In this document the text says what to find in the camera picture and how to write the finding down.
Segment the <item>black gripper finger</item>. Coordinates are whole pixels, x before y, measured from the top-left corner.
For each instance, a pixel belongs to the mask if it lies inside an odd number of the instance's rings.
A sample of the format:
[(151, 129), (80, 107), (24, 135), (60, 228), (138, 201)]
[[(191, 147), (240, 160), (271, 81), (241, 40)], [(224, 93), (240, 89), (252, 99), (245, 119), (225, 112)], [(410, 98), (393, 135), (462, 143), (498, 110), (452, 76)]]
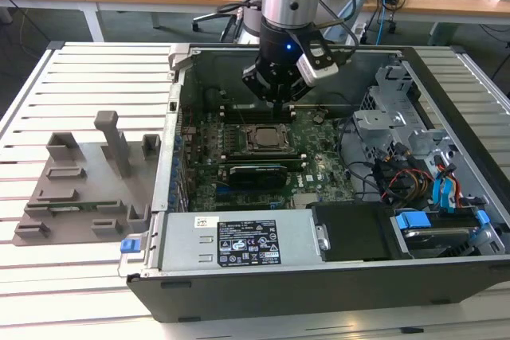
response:
[(241, 76), (244, 85), (261, 101), (265, 101), (271, 108), (274, 117), (280, 114), (278, 100), (278, 85), (270, 84), (258, 72), (256, 65), (245, 68)]
[(312, 90), (302, 78), (293, 84), (282, 84), (277, 93), (277, 114), (280, 115), (284, 105), (296, 102)]

